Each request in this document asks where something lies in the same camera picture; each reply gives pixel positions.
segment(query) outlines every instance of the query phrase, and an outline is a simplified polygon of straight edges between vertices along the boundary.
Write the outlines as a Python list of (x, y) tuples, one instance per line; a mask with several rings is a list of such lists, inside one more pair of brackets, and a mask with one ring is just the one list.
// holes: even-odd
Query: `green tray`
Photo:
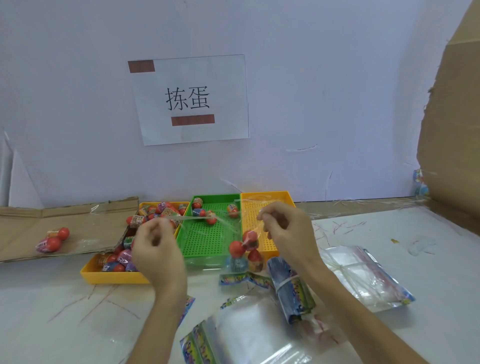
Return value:
[(185, 216), (192, 216), (192, 201), (200, 197), (205, 211), (212, 210), (218, 219), (214, 225), (205, 220), (185, 220), (177, 236), (177, 244), (187, 265), (224, 265), (229, 256), (228, 246), (234, 240), (241, 240), (241, 218), (227, 215), (227, 206), (235, 204), (240, 211), (239, 194), (211, 194), (194, 196)]

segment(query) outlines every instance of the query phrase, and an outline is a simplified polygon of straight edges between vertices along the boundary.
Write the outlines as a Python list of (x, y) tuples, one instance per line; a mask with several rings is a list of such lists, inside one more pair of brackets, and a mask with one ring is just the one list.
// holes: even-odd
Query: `yellow tray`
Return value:
[[(242, 233), (254, 230), (258, 227), (257, 215), (259, 211), (274, 201), (281, 201), (287, 205), (295, 206), (288, 191), (251, 192), (240, 194), (241, 202), (241, 227)], [(273, 240), (268, 239), (266, 233), (262, 233), (258, 239), (258, 251), (264, 256), (265, 261), (273, 256), (278, 256), (278, 250)]]
[[(158, 205), (160, 202), (142, 202), (138, 207), (142, 208), (143, 205)], [(178, 208), (180, 204), (190, 204), (189, 201), (185, 202), (171, 202), (171, 204)], [(175, 236), (180, 231), (180, 225), (175, 230)], [(96, 254), (80, 271), (82, 277), (90, 284), (147, 284), (149, 281), (140, 272), (102, 272), (102, 267), (97, 264), (98, 257), (101, 254)]]

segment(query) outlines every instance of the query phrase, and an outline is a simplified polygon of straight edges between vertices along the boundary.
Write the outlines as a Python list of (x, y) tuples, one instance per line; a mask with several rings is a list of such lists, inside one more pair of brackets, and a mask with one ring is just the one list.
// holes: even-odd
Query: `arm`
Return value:
[(167, 363), (187, 299), (187, 273), (170, 222), (155, 218), (143, 224), (132, 257), (152, 283), (155, 301), (127, 364)]
[(260, 211), (264, 230), (280, 254), (332, 312), (365, 364), (426, 364), (411, 347), (363, 306), (323, 263), (310, 218), (274, 202)]

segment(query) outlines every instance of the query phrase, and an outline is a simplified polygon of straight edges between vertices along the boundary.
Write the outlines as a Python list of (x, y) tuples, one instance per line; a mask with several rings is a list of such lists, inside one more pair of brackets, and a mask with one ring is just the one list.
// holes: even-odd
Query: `white paper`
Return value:
[[(144, 145), (249, 137), (245, 56), (154, 60), (131, 73)], [(173, 126), (172, 117), (213, 114), (215, 123)]]

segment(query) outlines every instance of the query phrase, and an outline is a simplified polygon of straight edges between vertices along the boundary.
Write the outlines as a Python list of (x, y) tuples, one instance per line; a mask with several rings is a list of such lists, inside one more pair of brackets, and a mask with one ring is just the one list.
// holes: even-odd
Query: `cardboard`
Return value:
[[(138, 197), (100, 204), (33, 209), (0, 207), (0, 262), (112, 250), (124, 236)], [(67, 227), (70, 237), (54, 253), (35, 245), (47, 231)]]
[(480, 218), (480, 0), (447, 44), (417, 158), (433, 200)]

